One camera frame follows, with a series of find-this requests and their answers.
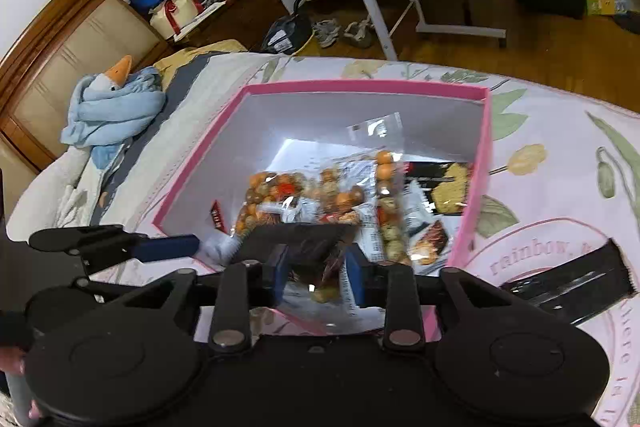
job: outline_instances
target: wooden nightstand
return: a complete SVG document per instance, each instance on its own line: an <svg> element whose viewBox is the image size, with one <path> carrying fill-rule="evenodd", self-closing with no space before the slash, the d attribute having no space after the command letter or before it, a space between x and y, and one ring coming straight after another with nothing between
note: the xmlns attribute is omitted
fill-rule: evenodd
<svg viewBox="0 0 640 427"><path fill-rule="evenodd" d="M249 51L259 51L271 25L288 14L281 0L226 0L224 6L172 45L174 48L199 48L235 39Z"/></svg>

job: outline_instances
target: food package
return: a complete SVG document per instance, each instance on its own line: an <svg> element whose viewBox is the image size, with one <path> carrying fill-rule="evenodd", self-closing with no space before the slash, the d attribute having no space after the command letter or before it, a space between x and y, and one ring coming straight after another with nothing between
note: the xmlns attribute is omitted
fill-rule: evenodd
<svg viewBox="0 0 640 427"><path fill-rule="evenodd" d="M376 216L385 256L394 263L411 264L406 253L402 222L402 164L398 153L376 154Z"/></svg>
<svg viewBox="0 0 640 427"><path fill-rule="evenodd" d="M316 187L316 181L302 172L253 174L232 235L242 237L260 223L312 222L318 204L310 196Z"/></svg>
<svg viewBox="0 0 640 427"><path fill-rule="evenodd" d="M349 126L319 143L325 162L319 180L320 221L359 225L356 242L374 263L389 259L409 264L400 210L403 149L398 113ZM330 158L328 152L335 150L351 154Z"/></svg>
<svg viewBox="0 0 640 427"><path fill-rule="evenodd" d="M469 163L404 163L404 185L415 180L434 214L462 215L471 174Z"/></svg>
<svg viewBox="0 0 640 427"><path fill-rule="evenodd" d="M472 165L456 162L405 162L404 227L414 271L437 275L446 265L462 212Z"/></svg>

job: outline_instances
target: shoe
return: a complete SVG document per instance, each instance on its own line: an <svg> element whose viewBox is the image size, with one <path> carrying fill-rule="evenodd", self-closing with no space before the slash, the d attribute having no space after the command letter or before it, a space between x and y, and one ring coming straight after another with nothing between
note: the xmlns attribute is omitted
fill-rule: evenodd
<svg viewBox="0 0 640 427"><path fill-rule="evenodd" d="M312 28L321 48L328 48L334 44L338 40L342 29L335 19L318 21L313 24Z"/></svg>
<svg viewBox="0 0 640 427"><path fill-rule="evenodd" d="M368 18L361 22L352 22L342 34L342 39L356 48L369 48L373 44L370 26L371 22Z"/></svg>

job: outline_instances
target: light blue towel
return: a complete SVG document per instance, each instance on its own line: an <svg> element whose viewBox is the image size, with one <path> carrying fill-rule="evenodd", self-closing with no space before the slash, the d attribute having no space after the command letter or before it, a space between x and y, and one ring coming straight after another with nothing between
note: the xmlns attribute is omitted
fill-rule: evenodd
<svg viewBox="0 0 640 427"><path fill-rule="evenodd" d="M142 132L164 105L164 92L156 68L130 74L122 89L89 88L96 77L83 77L69 103L68 125L60 141L76 147L94 146L92 159L105 168L127 138Z"/></svg>

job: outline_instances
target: plastic bag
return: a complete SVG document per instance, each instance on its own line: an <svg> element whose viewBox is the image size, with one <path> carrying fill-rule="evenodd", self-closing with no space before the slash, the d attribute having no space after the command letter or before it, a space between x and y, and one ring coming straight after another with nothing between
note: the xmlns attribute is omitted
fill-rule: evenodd
<svg viewBox="0 0 640 427"><path fill-rule="evenodd" d="M416 273L437 275L445 266L462 222L471 174L467 163L404 163L404 227Z"/></svg>
<svg viewBox="0 0 640 427"><path fill-rule="evenodd" d="M242 236L260 224L313 222L318 204L309 196L315 189L316 181L299 171L253 174L231 235Z"/></svg>
<svg viewBox="0 0 640 427"><path fill-rule="evenodd" d="M361 226L356 243L372 262L409 264L402 231L404 150L398 113L349 126L319 143L321 222L344 219ZM331 157L332 152L349 152Z"/></svg>

